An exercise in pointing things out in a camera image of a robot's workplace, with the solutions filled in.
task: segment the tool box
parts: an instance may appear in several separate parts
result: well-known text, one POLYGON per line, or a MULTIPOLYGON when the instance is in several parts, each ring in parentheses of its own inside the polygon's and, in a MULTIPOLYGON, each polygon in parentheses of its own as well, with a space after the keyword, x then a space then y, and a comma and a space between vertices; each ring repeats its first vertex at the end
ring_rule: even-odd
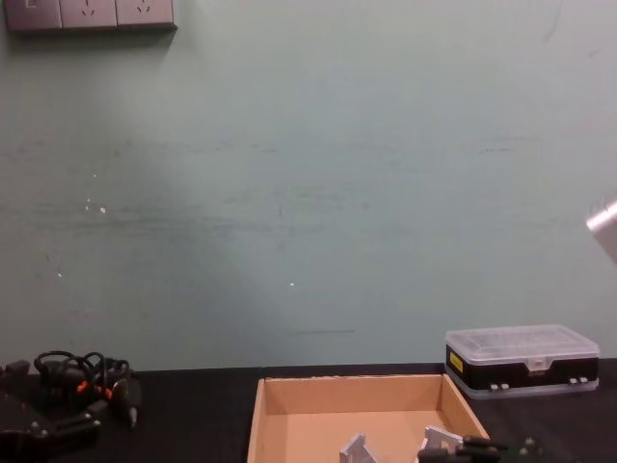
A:
POLYGON ((552 395, 598 387, 600 348, 561 325, 449 331, 445 369, 470 398, 552 395))

